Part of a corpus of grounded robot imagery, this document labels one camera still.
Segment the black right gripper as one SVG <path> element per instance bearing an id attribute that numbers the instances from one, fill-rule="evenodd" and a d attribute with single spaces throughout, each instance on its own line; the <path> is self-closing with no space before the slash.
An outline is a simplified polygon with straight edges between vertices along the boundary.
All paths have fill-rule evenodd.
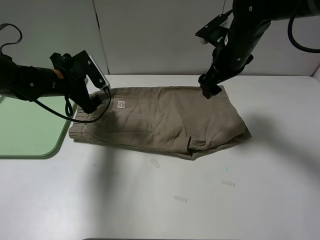
<path id="1" fill-rule="evenodd" d="M 202 95 L 206 99 L 222 92 L 217 83 L 239 75 L 253 60 L 254 45 L 247 41 L 232 42 L 228 37 L 221 38 L 213 51 L 213 64 L 210 74 L 204 73 L 198 78 Z"/>

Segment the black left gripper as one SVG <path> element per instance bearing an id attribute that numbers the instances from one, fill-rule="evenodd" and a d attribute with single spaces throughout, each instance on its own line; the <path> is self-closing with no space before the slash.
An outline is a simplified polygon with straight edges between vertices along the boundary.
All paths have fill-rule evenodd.
<path id="1" fill-rule="evenodd" d="M 50 56 L 50 60 L 53 68 L 63 76 L 62 83 L 58 85 L 62 87 L 64 95 L 77 105 L 81 105 L 85 113 L 91 114 L 95 112 L 102 104 L 102 101 L 98 96 L 90 98 L 85 84 L 86 75 L 75 58 L 68 53 L 61 55 L 55 52 Z"/>

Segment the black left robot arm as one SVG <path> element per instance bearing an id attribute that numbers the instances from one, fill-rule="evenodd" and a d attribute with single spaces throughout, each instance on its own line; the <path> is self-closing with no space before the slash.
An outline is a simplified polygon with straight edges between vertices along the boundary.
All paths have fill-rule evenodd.
<path id="1" fill-rule="evenodd" d="M 53 53 L 52 68 L 17 65 L 7 55 L 0 57 L 0 93 L 3 96 L 34 102 L 42 97 L 63 96 L 65 113 L 71 116 L 70 102 L 85 113 L 93 113 L 101 101 L 89 95 L 86 79 L 105 90 L 110 83 L 95 60 L 85 51 L 71 56 Z"/>

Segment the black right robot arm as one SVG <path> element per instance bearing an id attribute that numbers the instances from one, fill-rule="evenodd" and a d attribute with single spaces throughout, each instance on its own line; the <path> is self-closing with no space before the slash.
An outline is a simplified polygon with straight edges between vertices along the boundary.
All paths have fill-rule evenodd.
<path id="1" fill-rule="evenodd" d="M 298 50 L 318 54 L 319 49 L 299 44 L 293 36 L 296 18 L 318 16 L 318 0 L 235 0 L 232 9 L 220 14 L 195 33 L 214 46 L 209 70 L 198 78 L 207 99 L 219 94 L 219 83 L 239 75 L 253 60 L 252 51 L 272 21 L 288 20 L 287 35 Z"/>

